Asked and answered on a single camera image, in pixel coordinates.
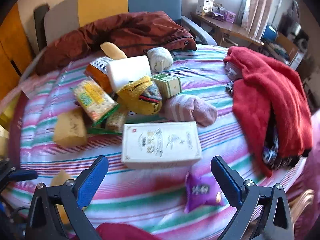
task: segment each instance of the pink sock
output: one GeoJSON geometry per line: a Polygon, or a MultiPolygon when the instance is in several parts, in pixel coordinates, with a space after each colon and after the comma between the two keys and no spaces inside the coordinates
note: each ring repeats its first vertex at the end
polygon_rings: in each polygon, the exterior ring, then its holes
{"type": "Polygon", "coordinates": [[[160,116],[176,122],[196,121],[201,126],[209,126],[217,119],[217,109],[193,95],[176,95],[167,99],[160,116]]]}

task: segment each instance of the pink striped blanket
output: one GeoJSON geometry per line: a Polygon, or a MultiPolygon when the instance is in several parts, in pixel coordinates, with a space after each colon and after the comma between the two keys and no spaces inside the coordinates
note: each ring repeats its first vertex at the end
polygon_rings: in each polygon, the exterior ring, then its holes
{"type": "MultiPolygon", "coordinates": [[[[89,136],[86,146],[70,149],[62,149],[52,141],[57,115],[77,107],[70,88],[85,79],[84,69],[99,56],[95,54],[36,79],[33,86],[24,86],[30,100],[23,118],[21,165],[37,170],[39,178],[10,185],[3,196],[14,207],[28,206],[39,182],[49,185],[61,169],[76,177],[97,156],[105,155],[109,160],[108,174],[85,211],[95,227],[103,222],[128,223],[161,239],[192,240],[216,239],[235,212],[229,205],[202,206],[189,214],[183,212],[187,172],[210,175],[214,156],[221,155],[244,179],[250,178],[263,186],[280,182],[287,190],[301,174],[305,160],[300,160],[293,169],[274,172],[271,178],[260,173],[232,113],[232,98],[225,92],[229,82],[223,64],[227,49],[197,47],[197,51],[172,52],[174,64],[165,73],[180,77],[184,94],[197,95],[218,110],[213,125],[198,129],[203,151],[201,161],[192,167],[130,170],[120,161],[121,136],[89,136]]],[[[130,113],[127,123],[165,121],[158,115],[130,113]]]]}

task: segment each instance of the white gift box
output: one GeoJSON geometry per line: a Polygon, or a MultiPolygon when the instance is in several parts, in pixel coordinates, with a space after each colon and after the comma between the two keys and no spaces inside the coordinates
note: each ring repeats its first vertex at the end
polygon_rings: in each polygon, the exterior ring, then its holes
{"type": "Polygon", "coordinates": [[[130,169],[191,166],[201,158],[196,122],[124,125],[121,161],[130,169]]]}

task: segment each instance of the bed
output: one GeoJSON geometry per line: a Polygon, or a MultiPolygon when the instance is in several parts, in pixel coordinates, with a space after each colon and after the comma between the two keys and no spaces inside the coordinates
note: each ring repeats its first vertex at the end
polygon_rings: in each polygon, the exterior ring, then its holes
{"type": "MultiPolygon", "coordinates": [[[[13,207],[29,206],[36,184],[49,185],[60,169],[76,177],[98,155],[104,155],[109,160],[109,171],[85,211],[95,227],[103,222],[129,223],[161,239],[216,239],[235,209],[229,205],[203,206],[185,214],[184,180],[188,171],[209,175],[211,159],[221,155],[244,179],[250,178],[263,186],[279,182],[287,190],[305,163],[302,158],[294,168],[276,171],[271,178],[259,172],[232,113],[232,98],[225,92],[229,82],[223,64],[226,53],[226,48],[198,44],[197,51],[172,52],[174,64],[166,71],[180,77],[183,93],[197,95],[218,109],[216,122],[198,130],[203,158],[192,167],[129,170],[120,161],[121,136],[90,136],[87,146],[70,149],[62,149],[52,141],[57,115],[77,107],[70,88],[85,79],[85,67],[101,52],[34,79],[32,85],[23,89],[30,99],[21,133],[21,167],[37,170],[39,178],[11,185],[4,191],[4,198],[13,207]]],[[[158,115],[130,113],[127,122],[166,120],[158,115]]]]}

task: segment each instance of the small green box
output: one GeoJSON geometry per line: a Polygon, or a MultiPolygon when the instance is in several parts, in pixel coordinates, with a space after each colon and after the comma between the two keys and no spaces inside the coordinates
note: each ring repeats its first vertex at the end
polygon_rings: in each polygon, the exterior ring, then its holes
{"type": "Polygon", "coordinates": [[[182,92],[181,82],[179,77],[157,74],[151,77],[151,80],[156,83],[160,93],[165,98],[171,98],[182,92]]]}

